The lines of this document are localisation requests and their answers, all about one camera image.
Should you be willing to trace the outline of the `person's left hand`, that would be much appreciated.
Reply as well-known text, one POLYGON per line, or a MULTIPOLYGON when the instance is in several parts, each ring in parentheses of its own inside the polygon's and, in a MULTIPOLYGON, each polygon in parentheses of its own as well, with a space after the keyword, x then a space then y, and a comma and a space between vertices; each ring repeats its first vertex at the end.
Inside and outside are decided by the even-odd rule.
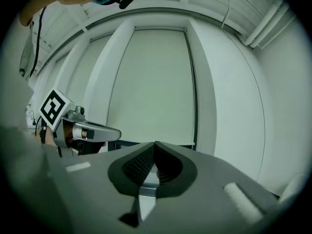
POLYGON ((73 139, 73 125, 72 124, 64 124, 63 125, 63 133, 65 137, 65 141, 70 143, 73 139))

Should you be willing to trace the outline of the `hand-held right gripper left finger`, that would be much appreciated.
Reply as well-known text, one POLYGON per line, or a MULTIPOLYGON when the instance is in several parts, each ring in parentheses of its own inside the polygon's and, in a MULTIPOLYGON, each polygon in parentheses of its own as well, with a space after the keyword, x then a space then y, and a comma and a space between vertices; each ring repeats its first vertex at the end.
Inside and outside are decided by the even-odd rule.
POLYGON ((45 220, 59 234, 154 234, 154 214, 141 221, 138 204, 138 174, 153 154, 153 143, 64 158, 46 146, 53 189, 45 220))

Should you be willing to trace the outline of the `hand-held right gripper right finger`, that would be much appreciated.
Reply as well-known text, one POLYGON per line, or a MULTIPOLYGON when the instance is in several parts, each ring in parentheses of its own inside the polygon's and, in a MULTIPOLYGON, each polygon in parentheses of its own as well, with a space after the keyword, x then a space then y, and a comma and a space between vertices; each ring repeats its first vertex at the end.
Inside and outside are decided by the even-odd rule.
POLYGON ((154 161, 160 185, 143 234, 252 233, 277 205, 273 194, 217 157, 156 142, 154 161))

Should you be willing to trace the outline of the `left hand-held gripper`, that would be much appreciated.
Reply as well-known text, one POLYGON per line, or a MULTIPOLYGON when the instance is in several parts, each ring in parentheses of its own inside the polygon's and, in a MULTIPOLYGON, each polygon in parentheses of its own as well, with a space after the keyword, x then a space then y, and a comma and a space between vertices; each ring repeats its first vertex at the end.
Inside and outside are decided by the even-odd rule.
POLYGON ((59 156, 63 149, 70 149, 71 142, 81 141, 116 141, 121 138, 121 131, 85 120, 84 108, 75 105, 60 90, 53 88, 44 99, 39 109, 41 117, 40 140, 43 144, 53 144, 59 156), (72 124, 73 139, 65 141, 63 125, 72 124))

